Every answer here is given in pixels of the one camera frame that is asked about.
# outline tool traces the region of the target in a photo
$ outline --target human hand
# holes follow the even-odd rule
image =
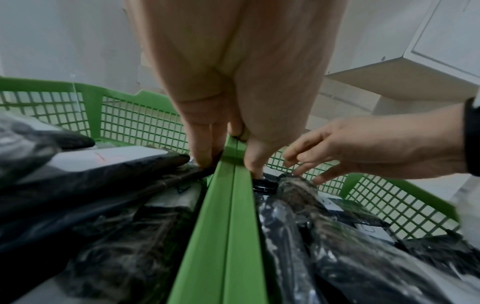
[[[399,179],[466,173],[463,105],[423,114],[334,120],[301,136],[283,157],[285,167],[302,162],[294,175],[340,161],[314,178],[314,184],[354,172]]]
[[[227,124],[247,139],[259,178],[305,127],[346,0],[129,0],[156,76],[180,113],[202,167],[223,149]]]

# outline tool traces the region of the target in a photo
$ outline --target green plastic crate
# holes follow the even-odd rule
[[[79,131],[97,141],[153,145],[187,153],[178,113],[168,97],[136,95],[92,85],[0,78],[0,109]],[[250,173],[242,162],[245,144],[229,138],[198,216],[168,304],[267,303]],[[281,151],[268,166],[282,166]],[[304,175],[311,180],[331,165]],[[454,207],[403,180],[349,174],[320,191],[352,199],[391,223],[401,239],[461,233]]]

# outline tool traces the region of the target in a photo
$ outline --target gray wall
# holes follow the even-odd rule
[[[3,76],[134,94],[140,52],[120,0],[0,0]]]

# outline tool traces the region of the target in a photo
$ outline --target cabinet door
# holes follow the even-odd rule
[[[412,52],[480,77],[480,0],[441,0]]]

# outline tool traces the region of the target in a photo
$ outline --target black wristband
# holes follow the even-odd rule
[[[473,107],[474,100],[466,101],[463,115],[465,160],[468,172],[480,176],[480,107]]]

